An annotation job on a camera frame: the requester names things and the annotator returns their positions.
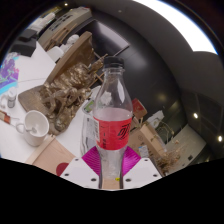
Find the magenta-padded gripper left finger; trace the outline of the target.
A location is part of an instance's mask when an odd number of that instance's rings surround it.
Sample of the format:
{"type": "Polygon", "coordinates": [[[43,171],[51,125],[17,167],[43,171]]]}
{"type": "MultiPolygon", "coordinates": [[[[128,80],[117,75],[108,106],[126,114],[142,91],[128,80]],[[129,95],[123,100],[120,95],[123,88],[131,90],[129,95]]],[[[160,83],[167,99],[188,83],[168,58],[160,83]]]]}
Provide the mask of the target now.
{"type": "Polygon", "coordinates": [[[81,158],[75,157],[64,169],[61,177],[84,188],[100,188],[100,156],[96,147],[81,158]]]}

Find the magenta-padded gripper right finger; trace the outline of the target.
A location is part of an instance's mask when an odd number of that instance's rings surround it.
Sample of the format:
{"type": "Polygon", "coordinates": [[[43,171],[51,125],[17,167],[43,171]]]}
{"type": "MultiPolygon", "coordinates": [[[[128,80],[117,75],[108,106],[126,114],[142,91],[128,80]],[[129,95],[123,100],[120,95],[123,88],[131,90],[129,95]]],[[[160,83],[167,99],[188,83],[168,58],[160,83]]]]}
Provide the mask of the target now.
{"type": "Polygon", "coordinates": [[[124,152],[121,177],[123,188],[140,188],[162,178],[149,158],[141,158],[130,147],[124,152]]]}

